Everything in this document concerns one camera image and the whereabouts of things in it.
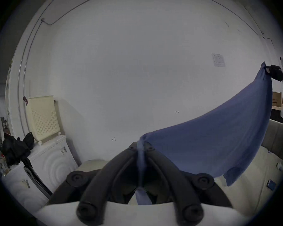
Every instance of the cream laundry basket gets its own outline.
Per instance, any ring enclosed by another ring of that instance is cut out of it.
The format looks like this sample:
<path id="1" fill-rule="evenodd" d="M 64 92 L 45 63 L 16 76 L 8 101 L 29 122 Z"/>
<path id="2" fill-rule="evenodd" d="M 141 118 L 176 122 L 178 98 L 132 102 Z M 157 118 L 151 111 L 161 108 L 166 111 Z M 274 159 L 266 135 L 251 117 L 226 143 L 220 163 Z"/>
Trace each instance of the cream laundry basket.
<path id="1" fill-rule="evenodd" d="M 29 98 L 26 114 L 29 129 L 37 141 L 60 131 L 53 96 Z"/>

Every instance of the cardboard box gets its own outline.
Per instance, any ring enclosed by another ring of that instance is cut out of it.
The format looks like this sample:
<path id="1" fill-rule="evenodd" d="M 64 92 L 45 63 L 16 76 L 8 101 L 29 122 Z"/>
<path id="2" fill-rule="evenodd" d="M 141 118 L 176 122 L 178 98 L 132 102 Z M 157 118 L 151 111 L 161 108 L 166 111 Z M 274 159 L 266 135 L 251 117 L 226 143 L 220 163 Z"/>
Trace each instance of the cardboard box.
<path id="1" fill-rule="evenodd" d="M 272 93 L 272 106 L 282 107 L 282 93 L 281 92 L 273 92 Z"/>

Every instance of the paper notice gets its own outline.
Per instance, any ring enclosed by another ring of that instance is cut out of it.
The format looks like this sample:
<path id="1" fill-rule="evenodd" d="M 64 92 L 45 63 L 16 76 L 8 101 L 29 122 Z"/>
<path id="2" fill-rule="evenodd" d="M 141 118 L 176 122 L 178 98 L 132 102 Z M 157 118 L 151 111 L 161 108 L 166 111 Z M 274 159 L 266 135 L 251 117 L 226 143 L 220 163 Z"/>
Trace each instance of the paper notice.
<path id="1" fill-rule="evenodd" d="M 218 67 L 225 67 L 224 59 L 222 55 L 213 54 L 214 65 Z"/>

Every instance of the gray headboard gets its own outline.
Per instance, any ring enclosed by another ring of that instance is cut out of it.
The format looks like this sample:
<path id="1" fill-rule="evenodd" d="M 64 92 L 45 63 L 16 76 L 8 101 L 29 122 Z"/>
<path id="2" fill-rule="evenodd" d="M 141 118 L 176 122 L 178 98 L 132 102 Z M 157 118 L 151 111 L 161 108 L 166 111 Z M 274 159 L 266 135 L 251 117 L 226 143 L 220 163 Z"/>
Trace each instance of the gray headboard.
<path id="1" fill-rule="evenodd" d="M 283 160 L 283 124 L 269 120 L 262 146 Z"/>

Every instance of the blue towel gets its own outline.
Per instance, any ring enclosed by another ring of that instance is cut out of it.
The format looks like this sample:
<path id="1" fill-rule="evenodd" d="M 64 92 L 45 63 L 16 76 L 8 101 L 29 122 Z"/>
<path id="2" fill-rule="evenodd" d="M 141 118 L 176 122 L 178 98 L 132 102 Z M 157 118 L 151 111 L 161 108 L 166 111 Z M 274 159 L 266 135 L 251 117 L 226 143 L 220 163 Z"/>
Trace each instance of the blue towel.
<path id="1" fill-rule="evenodd" d="M 145 163 L 142 145 L 150 143 L 181 171 L 223 175 L 233 184 L 255 157 L 267 130 L 272 108 L 272 81 L 265 62 L 255 80 L 214 110 L 187 122 L 144 134 L 138 142 L 140 173 Z"/>

